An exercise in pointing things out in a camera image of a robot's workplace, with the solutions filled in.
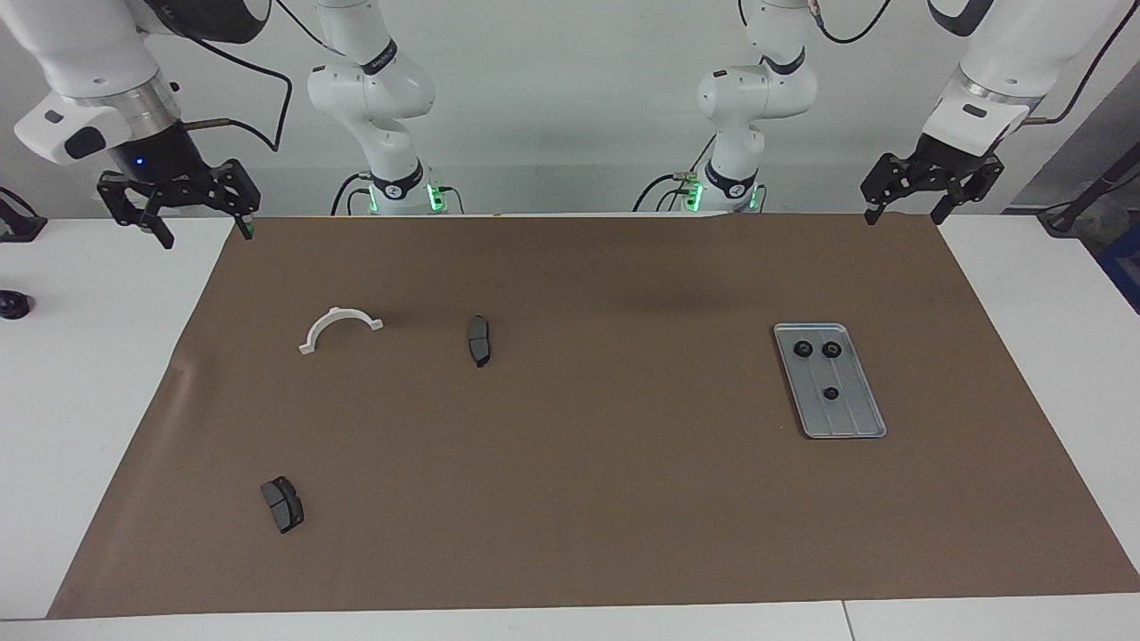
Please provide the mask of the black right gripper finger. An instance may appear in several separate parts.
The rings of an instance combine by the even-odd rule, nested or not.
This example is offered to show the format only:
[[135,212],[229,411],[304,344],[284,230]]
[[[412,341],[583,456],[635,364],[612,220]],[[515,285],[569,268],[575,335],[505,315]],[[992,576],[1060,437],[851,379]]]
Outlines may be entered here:
[[174,248],[176,236],[160,216],[160,210],[168,206],[166,193],[153,188],[150,194],[147,194],[140,190],[142,187],[146,185],[135,182],[127,178],[127,175],[119,172],[101,172],[96,184],[99,198],[115,224],[146,232],[158,240],[162,248],[171,250]]
[[227,159],[211,167],[207,206],[230,216],[244,240],[253,240],[254,216],[261,204],[261,193],[238,159]]

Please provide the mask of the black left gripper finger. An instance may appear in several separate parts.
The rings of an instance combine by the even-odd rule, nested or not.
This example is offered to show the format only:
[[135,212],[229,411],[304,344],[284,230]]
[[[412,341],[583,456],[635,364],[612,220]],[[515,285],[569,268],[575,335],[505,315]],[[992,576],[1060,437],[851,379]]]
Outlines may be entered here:
[[891,153],[883,153],[883,156],[876,161],[876,167],[871,167],[866,178],[860,182],[860,194],[868,203],[864,211],[866,224],[878,224],[886,206],[895,200],[907,198],[915,193],[913,164],[915,163],[912,159],[899,159]]
[[930,212],[933,224],[944,224],[948,216],[952,216],[953,211],[956,210],[956,206],[980,202],[990,194],[994,182],[997,182],[1002,175],[1005,175],[1005,164],[997,157],[983,159],[980,167],[964,172],[964,175],[948,169],[938,169],[935,187],[937,190],[943,190],[943,195]]

